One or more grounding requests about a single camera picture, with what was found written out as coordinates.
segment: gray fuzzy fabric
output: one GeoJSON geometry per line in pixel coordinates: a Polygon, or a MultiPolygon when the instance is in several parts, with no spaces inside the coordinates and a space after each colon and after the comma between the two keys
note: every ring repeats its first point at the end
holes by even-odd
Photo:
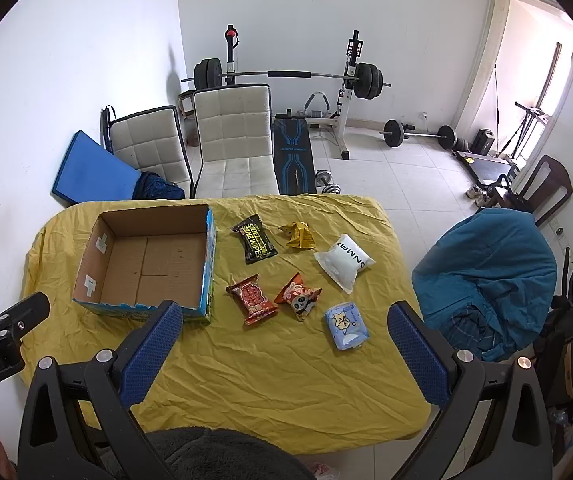
{"type": "MultiPolygon", "coordinates": [[[[238,431],[176,428],[147,437],[182,480],[315,480],[294,456],[238,431]]],[[[102,462],[116,479],[128,480],[112,451],[102,462]]]]}

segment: barbell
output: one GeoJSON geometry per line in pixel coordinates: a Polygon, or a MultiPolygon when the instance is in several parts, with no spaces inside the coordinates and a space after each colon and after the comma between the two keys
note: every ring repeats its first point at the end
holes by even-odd
{"type": "Polygon", "coordinates": [[[387,121],[385,124],[385,130],[380,132],[380,135],[385,136],[385,142],[387,146],[391,148],[397,148],[403,143],[403,140],[407,137],[434,137],[439,139],[438,142],[445,150],[452,150],[457,142],[457,136],[451,126],[444,125],[440,126],[438,133],[427,133],[427,134],[414,134],[410,133],[413,131],[415,126],[411,124],[400,124],[398,121],[393,119],[387,121]]]}
{"type": "Polygon", "coordinates": [[[382,72],[375,65],[369,63],[358,63],[355,75],[337,75],[319,72],[306,72],[303,70],[265,70],[257,72],[227,72],[222,73],[222,64],[217,57],[203,59],[196,64],[193,70],[193,77],[182,79],[182,82],[193,81],[196,90],[207,88],[219,88],[222,86],[222,78],[239,75],[265,75],[268,77],[300,77],[310,79],[311,77],[330,77],[353,81],[353,93],[361,99],[373,99],[378,97],[383,86],[391,86],[383,81],[382,72]]]}

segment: black speaker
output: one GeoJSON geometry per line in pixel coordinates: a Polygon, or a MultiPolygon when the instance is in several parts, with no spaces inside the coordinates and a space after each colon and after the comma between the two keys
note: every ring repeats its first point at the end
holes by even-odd
{"type": "Polygon", "coordinates": [[[489,150],[493,146],[495,135],[491,130],[478,130],[475,134],[475,139],[471,144],[471,153],[477,155],[488,155],[489,150]]]}

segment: sneaker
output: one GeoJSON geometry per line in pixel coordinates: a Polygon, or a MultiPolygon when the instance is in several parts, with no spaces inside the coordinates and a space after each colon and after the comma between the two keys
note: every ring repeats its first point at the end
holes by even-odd
{"type": "Polygon", "coordinates": [[[478,186],[473,184],[469,189],[467,189],[467,196],[469,198],[478,198],[479,196],[483,195],[483,190],[480,189],[478,186]]]}
{"type": "Polygon", "coordinates": [[[490,201],[489,195],[485,193],[475,199],[475,205],[478,207],[486,207],[490,201]]]}

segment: textured blue finger pad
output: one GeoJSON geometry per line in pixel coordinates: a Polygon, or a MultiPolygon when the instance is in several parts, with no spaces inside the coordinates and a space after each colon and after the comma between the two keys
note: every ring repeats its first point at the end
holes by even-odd
{"type": "Polygon", "coordinates": [[[124,367],[120,388],[123,406],[128,408],[144,400],[181,331],[182,309],[173,303],[124,367]]]}
{"type": "Polygon", "coordinates": [[[447,370],[425,338],[396,304],[389,308],[387,327],[426,402],[444,409],[451,396],[447,370]]]}

